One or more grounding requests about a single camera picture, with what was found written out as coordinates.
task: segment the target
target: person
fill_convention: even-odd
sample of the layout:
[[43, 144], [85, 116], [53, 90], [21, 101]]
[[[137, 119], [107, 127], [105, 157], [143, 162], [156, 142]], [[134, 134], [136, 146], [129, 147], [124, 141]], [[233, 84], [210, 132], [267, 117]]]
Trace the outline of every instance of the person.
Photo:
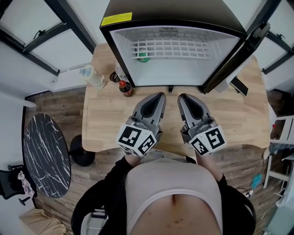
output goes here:
[[253, 205], [227, 185], [211, 155], [196, 153], [197, 164], [183, 157], [146, 159], [125, 155], [85, 192], [72, 215], [74, 234], [102, 206], [108, 220], [100, 235], [253, 234]]

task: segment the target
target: table pedestal base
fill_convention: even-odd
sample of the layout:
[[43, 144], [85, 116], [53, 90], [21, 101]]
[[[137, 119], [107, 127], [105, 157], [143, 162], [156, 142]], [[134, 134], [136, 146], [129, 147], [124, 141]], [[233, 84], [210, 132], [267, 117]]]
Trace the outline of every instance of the table pedestal base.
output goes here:
[[77, 135], [70, 143], [70, 151], [74, 162], [82, 167], [91, 165], [95, 159], [95, 152], [86, 151], [82, 146], [82, 135]]

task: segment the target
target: bottle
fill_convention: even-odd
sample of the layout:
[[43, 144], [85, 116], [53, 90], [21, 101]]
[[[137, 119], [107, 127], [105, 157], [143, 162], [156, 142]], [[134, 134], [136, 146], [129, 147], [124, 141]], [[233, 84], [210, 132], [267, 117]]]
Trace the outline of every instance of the bottle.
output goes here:
[[119, 82], [119, 90], [124, 94], [126, 97], [131, 97], [134, 94], [134, 90], [132, 86], [125, 82], [125, 81], [120, 81]]
[[116, 72], [116, 74], [118, 75], [119, 79], [120, 79], [121, 81], [126, 81], [126, 82], [128, 82], [128, 78], [127, 78], [127, 76], [125, 75], [125, 73], [124, 73], [123, 69], [121, 68], [121, 66], [120, 66], [120, 64], [119, 64], [118, 61], [116, 61], [115, 65], [116, 65], [116, 66], [115, 66], [115, 72]]

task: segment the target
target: white shelf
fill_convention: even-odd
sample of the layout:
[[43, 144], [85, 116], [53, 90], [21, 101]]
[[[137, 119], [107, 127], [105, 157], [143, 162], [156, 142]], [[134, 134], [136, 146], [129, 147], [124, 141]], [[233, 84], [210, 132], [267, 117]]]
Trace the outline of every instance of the white shelf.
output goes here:
[[130, 38], [131, 59], [167, 57], [212, 59], [209, 40], [205, 34], [197, 32], [165, 34], [143, 31], [139, 34], [132, 34]]

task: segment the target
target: marble tabletop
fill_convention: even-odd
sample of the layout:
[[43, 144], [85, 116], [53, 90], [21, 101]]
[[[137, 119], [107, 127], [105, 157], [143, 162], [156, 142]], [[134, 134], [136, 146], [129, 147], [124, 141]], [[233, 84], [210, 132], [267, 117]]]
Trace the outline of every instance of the marble tabletop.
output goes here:
[[68, 148], [59, 126], [46, 114], [37, 114], [25, 129], [24, 159], [37, 189], [52, 198], [64, 196], [70, 185]]

